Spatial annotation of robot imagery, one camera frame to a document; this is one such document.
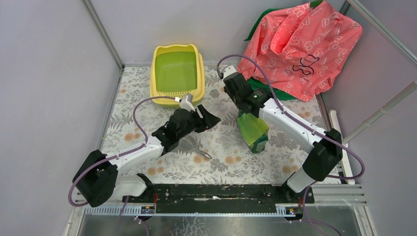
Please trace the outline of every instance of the white wall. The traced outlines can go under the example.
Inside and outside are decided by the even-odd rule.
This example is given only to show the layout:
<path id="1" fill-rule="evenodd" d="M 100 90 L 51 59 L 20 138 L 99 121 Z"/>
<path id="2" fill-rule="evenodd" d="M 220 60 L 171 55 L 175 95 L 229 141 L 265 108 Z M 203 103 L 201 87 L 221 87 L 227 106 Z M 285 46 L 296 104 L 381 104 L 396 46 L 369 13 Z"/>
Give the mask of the white wall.
<path id="1" fill-rule="evenodd" d="M 193 43 L 205 64 L 243 53 L 261 13 L 304 0 L 92 0 L 124 63 L 150 64 L 160 45 Z"/>
<path id="2" fill-rule="evenodd" d="M 363 4 L 417 53 L 417 1 L 364 0 Z M 334 87 L 325 93 L 347 135 L 417 78 L 414 68 L 355 10 L 363 35 Z M 415 235 L 417 210 L 417 92 L 350 141 L 366 164 L 360 179 L 378 235 Z M 359 171 L 355 161 L 354 170 Z"/>
<path id="3" fill-rule="evenodd" d="M 118 68 L 80 0 L 0 2 L 0 235 L 60 236 Z"/>

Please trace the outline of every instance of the metal rail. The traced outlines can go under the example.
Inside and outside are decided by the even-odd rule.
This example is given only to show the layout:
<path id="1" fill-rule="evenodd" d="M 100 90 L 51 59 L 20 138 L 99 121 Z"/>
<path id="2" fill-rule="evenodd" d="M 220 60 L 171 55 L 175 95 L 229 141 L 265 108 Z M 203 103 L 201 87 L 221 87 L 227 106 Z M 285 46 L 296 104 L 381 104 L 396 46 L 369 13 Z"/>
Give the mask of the metal rail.
<path id="1" fill-rule="evenodd" d="M 104 43 L 106 44 L 107 49 L 109 50 L 110 54 L 112 55 L 113 59 L 115 60 L 115 63 L 118 65 L 119 69 L 123 69 L 123 61 L 121 60 L 119 54 L 116 51 L 115 46 L 113 45 L 112 41 L 110 40 L 109 35 L 107 34 L 106 29 L 103 26 L 103 23 L 101 23 L 100 18 L 97 15 L 97 12 L 94 9 L 94 6 L 92 5 L 90 0 L 81 0 L 81 2 L 86 7 L 86 10 L 88 14 L 91 16 L 91 19 L 97 28 L 98 33 L 100 34 L 101 38 L 103 39 Z"/>
<path id="2" fill-rule="evenodd" d="M 384 36 L 388 42 L 390 42 L 394 48 L 396 48 L 415 68 L 417 68 L 417 56 L 403 43 L 394 33 L 392 33 L 382 22 L 380 22 L 366 7 L 358 0 L 346 0 L 340 12 L 346 14 L 349 9 L 353 7 L 356 9 L 379 33 Z M 346 144 L 352 138 L 356 137 L 360 132 L 368 128 L 377 119 L 382 117 L 392 107 L 401 102 L 404 98 L 410 95 L 417 89 L 417 80 L 411 82 L 405 89 L 391 99 L 387 104 L 382 106 L 377 112 L 366 119 L 361 125 L 359 125 L 354 131 L 347 135 L 342 143 Z"/>

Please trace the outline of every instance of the pink bag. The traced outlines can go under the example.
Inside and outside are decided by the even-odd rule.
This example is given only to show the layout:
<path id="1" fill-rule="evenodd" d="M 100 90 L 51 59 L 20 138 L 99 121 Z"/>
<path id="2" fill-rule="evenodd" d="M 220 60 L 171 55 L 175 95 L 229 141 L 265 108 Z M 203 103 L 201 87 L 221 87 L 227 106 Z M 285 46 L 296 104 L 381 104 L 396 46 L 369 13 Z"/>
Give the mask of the pink bag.
<path id="1" fill-rule="evenodd" d="M 362 27 L 329 3 L 312 11 L 306 3 L 267 14 L 244 54 L 261 66 L 274 88 L 309 101 L 332 87 L 361 35 Z M 238 71 L 266 84 L 248 60 L 240 61 Z"/>

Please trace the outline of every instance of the floral tablecloth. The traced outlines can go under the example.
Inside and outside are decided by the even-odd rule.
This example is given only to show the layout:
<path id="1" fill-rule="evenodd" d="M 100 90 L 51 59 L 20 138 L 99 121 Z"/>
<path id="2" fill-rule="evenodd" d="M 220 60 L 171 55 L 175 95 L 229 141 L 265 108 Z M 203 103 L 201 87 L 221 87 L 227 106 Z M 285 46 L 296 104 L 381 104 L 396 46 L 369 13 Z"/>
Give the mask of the floral tablecloth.
<path id="1" fill-rule="evenodd" d="M 135 105 L 149 97 L 150 67 L 126 67 L 120 83 L 115 106 L 107 133 L 104 137 L 104 153 L 127 148 L 144 140 L 143 134 L 133 122 Z M 124 175 L 144 173 L 153 183 L 283 183 L 292 172 L 298 170 L 307 153 L 282 131 L 270 125 L 269 141 L 264 151 L 253 154 L 236 125 L 238 110 L 223 90 L 215 67 L 205 67 L 206 93 L 201 104 L 221 122 L 211 130 L 192 133 L 200 149 L 213 159 L 175 149 L 159 158 L 145 161 Z M 284 105 L 305 118 L 323 127 L 317 100 L 284 101 Z M 139 124 L 150 133 L 162 126 L 172 115 L 174 108 L 163 108 L 149 101 L 136 113 Z M 340 183 L 327 178 L 323 183 Z"/>

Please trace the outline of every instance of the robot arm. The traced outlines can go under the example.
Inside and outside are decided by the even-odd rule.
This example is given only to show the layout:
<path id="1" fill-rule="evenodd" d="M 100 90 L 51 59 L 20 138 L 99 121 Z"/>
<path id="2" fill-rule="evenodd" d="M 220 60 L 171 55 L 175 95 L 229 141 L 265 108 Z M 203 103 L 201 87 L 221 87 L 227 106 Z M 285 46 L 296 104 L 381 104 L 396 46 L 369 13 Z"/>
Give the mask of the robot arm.
<path id="1" fill-rule="evenodd" d="M 95 150 L 88 155 L 73 182 L 94 163 L 104 160 L 106 156 L 109 159 L 88 171 L 76 184 L 91 207 L 122 196 L 140 196 L 146 189 L 143 179 L 139 176 L 122 176 L 122 173 L 145 160 L 172 151 L 178 146 L 179 140 L 191 132 L 201 133 L 220 122 L 220 118 L 209 113 L 202 105 L 195 110 L 191 101 L 192 95 L 187 94 L 180 103 L 181 108 L 176 109 L 169 121 L 152 133 L 145 145 L 135 144 L 107 155 Z"/>
<path id="2" fill-rule="evenodd" d="M 237 108 L 243 110 L 246 114 L 251 113 L 255 117 L 262 118 L 277 126 L 280 130 L 290 135 L 308 153 L 302 168 L 290 176 L 284 185 L 288 186 L 295 193 L 299 193 L 313 182 L 323 181 L 341 160 L 341 148 L 325 139 L 321 139 L 318 135 L 311 133 L 295 120 L 288 117 L 277 107 L 270 91 L 263 88 L 254 91 L 243 75 L 238 73 L 234 67 L 227 67 L 223 76 L 225 91 Z M 302 119 L 282 103 L 280 105 L 284 111 L 296 118 L 298 122 L 313 128 L 315 133 L 321 133 L 341 143 L 341 135 L 337 130 L 332 129 L 327 132 Z"/>

